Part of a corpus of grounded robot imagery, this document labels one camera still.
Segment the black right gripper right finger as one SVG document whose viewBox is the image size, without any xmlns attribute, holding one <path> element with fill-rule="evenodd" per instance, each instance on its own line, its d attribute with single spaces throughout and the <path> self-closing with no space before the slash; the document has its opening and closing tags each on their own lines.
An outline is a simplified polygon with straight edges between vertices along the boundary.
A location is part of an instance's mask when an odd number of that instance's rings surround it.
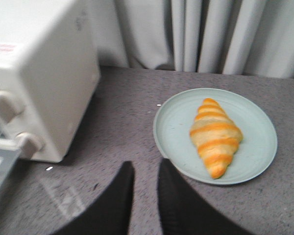
<svg viewBox="0 0 294 235">
<path fill-rule="evenodd" d="M 165 235 L 249 235 L 220 214 L 183 179 L 170 160 L 158 173 L 158 210 Z"/>
</svg>

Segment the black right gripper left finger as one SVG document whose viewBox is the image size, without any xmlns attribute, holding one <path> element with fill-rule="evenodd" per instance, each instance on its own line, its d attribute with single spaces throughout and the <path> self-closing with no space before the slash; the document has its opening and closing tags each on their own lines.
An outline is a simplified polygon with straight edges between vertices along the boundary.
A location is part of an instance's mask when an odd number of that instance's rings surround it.
<svg viewBox="0 0 294 235">
<path fill-rule="evenodd" d="M 126 235 L 130 222 L 134 195 L 134 167 L 122 164 L 105 191 L 85 212 L 55 235 Z"/>
</svg>

